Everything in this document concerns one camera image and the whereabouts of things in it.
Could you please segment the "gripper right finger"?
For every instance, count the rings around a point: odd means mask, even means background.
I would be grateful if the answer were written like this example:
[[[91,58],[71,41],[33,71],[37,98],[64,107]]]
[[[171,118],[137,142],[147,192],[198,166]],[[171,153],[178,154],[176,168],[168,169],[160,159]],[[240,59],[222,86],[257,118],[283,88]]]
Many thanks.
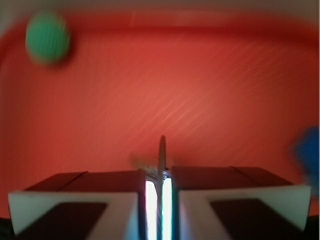
[[[259,167],[174,166],[174,240],[300,240],[311,188]]]

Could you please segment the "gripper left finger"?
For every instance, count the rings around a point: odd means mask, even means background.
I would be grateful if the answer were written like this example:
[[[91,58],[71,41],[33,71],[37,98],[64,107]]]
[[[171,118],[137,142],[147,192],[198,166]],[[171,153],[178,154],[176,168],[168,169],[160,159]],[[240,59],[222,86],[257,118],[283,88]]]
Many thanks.
[[[144,240],[140,170],[58,173],[8,195],[18,240]]]

